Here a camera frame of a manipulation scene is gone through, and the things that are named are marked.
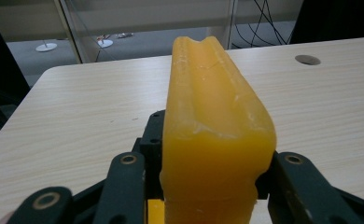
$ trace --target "table surface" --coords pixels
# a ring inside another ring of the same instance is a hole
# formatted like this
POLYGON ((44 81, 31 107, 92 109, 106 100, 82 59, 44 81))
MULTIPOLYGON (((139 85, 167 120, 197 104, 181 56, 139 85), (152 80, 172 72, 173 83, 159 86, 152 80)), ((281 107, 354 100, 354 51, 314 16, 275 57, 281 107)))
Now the table surface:
MULTIPOLYGON (((333 186, 364 198, 364 38, 228 53, 273 117, 277 151, 305 155, 333 186)), ((0 217, 38 189, 75 194, 104 179, 165 108, 170 66, 163 56, 45 72, 0 132, 0 217)), ((265 206, 252 223, 270 223, 265 206)))

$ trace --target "gray floor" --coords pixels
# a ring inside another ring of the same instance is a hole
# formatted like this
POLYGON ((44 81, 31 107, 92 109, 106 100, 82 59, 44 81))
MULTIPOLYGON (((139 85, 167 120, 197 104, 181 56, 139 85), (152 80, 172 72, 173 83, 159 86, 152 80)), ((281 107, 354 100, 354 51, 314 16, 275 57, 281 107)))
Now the gray floor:
MULTIPOLYGON (((274 24, 286 42, 294 25, 294 21, 274 24)), ((256 30, 256 24, 251 24, 251 26, 256 30)), ((240 24, 238 30, 241 36, 237 33, 236 28, 232 27, 231 42, 234 44, 232 48, 251 48, 247 42, 252 42, 253 32, 248 25, 240 24)), ((114 42, 113 45, 100 50, 97 62, 170 55, 175 38, 181 35, 202 40, 206 36, 206 28, 134 33, 132 37, 127 38, 117 38, 116 35, 111 35, 108 39, 114 42)), ((277 39, 274 29, 269 23, 261 23, 257 35, 268 43, 255 36, 252 47, 285 44, 280 37, 278 37, 280 40, 277 39)), ((42 40, 7 43, 30 86, 34 86, 40 76, 51 67, 77 63, 68 40, 46 40, 46 43, 56 43, 57 48, 47 52, 37 52, 35 48, 43 43, 42 40)))

